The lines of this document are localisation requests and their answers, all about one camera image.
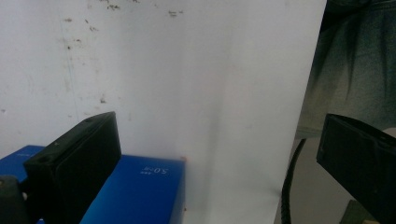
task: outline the stain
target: stain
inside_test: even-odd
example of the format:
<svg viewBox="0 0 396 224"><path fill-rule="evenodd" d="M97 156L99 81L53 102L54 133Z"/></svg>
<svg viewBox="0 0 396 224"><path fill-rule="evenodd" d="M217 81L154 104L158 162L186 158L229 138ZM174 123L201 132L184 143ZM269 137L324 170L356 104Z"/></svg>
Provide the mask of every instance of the stain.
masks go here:
<svg viewBox="0 0 396 224"><path fill-rule="evenodd" d="M101 104L105 104L106 100L105 100L105 95L103 94L102 97L100 98L100 103Z"/></svg>
<svg viewBox="0 0 396 224"><path fill-rule="evenodd" d="M92 32L99 31L98 29L96 29L96 28L95 28L95 27L93 27L93 26L90 26L90 30L91 30Z"/></svg>
<svg viewBox="0 0 396 224"><path fill-rule="evenodd" d="M177 16L177 12L175 12L175 11L168 11L168 13L169 13L169 16L172 18Z"/></svg>
<svg viewBox="0 0 396 224"><path fill-rule="evenodd" d="M117 5L108 5L108 7L107 7L107 9L111 9L111 10L120 10L120 7L119 6L117 6Z"/></svg>

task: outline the blue cardboard box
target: blue cardboard box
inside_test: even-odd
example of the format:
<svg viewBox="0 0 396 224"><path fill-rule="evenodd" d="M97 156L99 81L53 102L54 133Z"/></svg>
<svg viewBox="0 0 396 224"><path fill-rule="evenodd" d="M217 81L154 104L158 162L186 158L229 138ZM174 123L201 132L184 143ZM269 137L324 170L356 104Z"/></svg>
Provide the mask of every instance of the blue cardboard box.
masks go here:
<svg viewBox="0 0 396 224"><path fill-rule="evenodd" d="M43 147L27 146L0 160L0 175L26 178L23 162ZM185 162L122 155L81 220L92 223L180 224Z"/></svg>

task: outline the black object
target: black object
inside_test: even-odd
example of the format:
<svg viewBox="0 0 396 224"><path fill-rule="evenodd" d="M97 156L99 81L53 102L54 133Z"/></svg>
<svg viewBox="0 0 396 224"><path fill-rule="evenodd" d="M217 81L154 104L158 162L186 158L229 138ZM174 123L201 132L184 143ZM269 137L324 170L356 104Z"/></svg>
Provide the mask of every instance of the black object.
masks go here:
<svg viewBox="0 0 396 224"><path fill-rule="evenodd" d="M281 220L282 224L290 224L291 223L291 215L290 215L290 189L291 182L293 181L294 168L296 166L298 157L300 156L300 152L303 149L306 139L302 139L294 151L293 157L289 164L288 172L286 173L285 182L283 182L282 188L282 198L281 198Z"/></svg>
<svg viewBox="0 0 396 224"><path fill-rule="evenodd" d="M0 176L0 223L29 223L29 215L15 176Z"/></svg>
<svg viewBox="0 0 396 224"><path fill-rule="evenodd" d="M23 164L27 179L14 190L27 201L13 202L26 208L29 222L18 223L79 223L119 159L115 113L84 119Z"/></svg>
<svg viewBox="0 0 396 224"><path fill-rule="evenodd" d="M326 117L317 155L381 224L396 223L396 139L359 120Z"/></svg>

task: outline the dark fabric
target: dark fabric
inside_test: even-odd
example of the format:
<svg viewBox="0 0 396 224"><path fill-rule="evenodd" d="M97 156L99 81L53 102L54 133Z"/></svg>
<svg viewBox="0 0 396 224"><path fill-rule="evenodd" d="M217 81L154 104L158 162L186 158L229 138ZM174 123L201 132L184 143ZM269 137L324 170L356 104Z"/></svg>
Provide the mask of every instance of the dark fabric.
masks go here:
<svg viewBox="0 0 396 224"><path fill-rule="evenodd" d="M296 138L320 136L327 113L396 127L395 0L371 1L319 35Z"/></svg>

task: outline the white wall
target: white wall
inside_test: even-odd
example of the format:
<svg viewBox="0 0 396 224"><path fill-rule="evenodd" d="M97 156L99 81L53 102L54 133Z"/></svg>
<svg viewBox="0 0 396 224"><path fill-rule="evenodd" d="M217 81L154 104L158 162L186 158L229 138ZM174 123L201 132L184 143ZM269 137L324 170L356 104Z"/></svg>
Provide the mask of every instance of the white wall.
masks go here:
<svg viewBox="0 0 396 224"><path fill-rule="evenodd" d="M114 110L186 156L186 223L272 223L325 1L0 2L0 157Z"/></svg>

